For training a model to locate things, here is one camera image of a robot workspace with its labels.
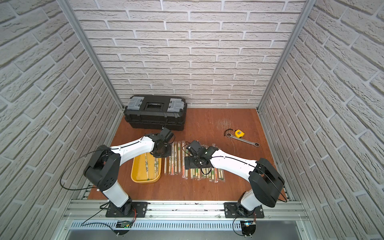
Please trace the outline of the chopsticks pair thirteenth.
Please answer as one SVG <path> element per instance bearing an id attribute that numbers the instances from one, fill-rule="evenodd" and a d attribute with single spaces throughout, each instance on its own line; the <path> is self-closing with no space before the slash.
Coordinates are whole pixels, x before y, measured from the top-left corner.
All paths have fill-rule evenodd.
<path id="1" fill-rule="evenodd" d="M 169 157 L 169 163 L 168 163 L 168 174 L 169 175 L 174 175 L 174 160 L 173 157 Z"/>

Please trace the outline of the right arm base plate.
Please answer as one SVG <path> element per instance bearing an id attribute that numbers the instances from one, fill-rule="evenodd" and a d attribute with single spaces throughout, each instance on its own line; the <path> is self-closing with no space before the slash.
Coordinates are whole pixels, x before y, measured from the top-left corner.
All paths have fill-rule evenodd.
<path id="1" fill-rule="evenodd" d="M 265 217 L 262 206 L 258 206 L 250 211 L 243 207 L 240 203 L 235 202 L 225 202 L 224 213 L 227 219 L 254 217 L 257 219 L 263 219 Z"/>

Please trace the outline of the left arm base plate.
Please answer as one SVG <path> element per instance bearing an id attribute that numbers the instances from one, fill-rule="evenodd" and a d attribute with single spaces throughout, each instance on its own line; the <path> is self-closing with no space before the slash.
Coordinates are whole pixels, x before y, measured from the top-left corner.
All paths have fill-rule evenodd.
<path id="1" fill-rule="evenodd" d="M 107 208 L 107 218 L 144 218 L 147 212 L 148 202 L 127 202 L 118 208 L 113 203 Z"/>

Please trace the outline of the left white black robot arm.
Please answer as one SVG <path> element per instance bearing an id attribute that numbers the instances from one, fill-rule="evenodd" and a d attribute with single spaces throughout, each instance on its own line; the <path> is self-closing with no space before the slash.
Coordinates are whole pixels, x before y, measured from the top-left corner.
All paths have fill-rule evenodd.
<path id="1" fill-rule="evenodd" d="M 109 200 L 123 216 L 133 211 L 132 199 L 118 183 L 120 166 L 142 154 L 155 158 L 169 155 L 174 134 L 149 134 L 138 140 L 114 147 L 101 145 L 92 154 L 84 169 L 84 176 Z"/>

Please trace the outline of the chopsticks pair twelfth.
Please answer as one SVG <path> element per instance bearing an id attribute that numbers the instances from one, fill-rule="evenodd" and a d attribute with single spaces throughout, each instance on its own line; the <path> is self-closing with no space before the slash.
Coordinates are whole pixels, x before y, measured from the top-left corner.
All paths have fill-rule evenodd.
<path id="1" fill-rule="evenodd" d="M 174 160 L 173 160 L 174 175 L 177 175 L 178 174 L 178 143 L 177 142 L 173 143 L 173 157 L 174 157 Z"/>

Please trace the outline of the yellow plastic storage box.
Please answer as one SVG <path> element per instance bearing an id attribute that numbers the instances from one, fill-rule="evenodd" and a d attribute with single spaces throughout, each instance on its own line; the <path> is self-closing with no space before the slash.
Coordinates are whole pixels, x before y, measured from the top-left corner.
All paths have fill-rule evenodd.
<path id="1" fill-rule="evenodd" d="M 146 181 L 145 154 L 139 155 L 134 158 L 132 171 L 131 171 L 131 179 L 135 183 L 139 183 L 139 184 L 155 183 L 155 182 Z"/>

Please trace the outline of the chopsticks pair eleventh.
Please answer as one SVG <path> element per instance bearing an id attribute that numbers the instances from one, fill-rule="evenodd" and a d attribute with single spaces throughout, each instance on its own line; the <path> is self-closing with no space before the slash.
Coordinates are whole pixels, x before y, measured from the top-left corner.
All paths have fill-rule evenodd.
<path id="1" fill-rule="evenodd" d="M 177 160 L 178 160 L 178 174 L 182 173 L 182 153 L 181 153 L 181 142 L 177 142 Z"/>

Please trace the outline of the chopsticks pair fourteenth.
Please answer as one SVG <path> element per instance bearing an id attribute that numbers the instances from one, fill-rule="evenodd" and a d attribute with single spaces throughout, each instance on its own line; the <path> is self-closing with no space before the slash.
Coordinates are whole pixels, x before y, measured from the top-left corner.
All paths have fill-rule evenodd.
<path id="1" fill-rule="evenodd" d="M 168 174 L 168 158 L 164 158 L 164 175 Z"/>

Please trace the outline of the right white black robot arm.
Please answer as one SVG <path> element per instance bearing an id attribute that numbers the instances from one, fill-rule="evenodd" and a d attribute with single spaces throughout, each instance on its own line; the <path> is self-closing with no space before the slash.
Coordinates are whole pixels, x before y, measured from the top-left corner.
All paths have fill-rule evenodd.
<path id="1" fill-rule="evenodd" d="M 196 141 L 186 150 L 185 169 L 222 169 L 243 178 L 251 185 L 251 189 L 238 200 L 239 214 L 248 216 L 261 205 L 270 208 L 276 206 L 285 180 L 268 160 L 243 159 L 216 147 L 205 148 Z"/>

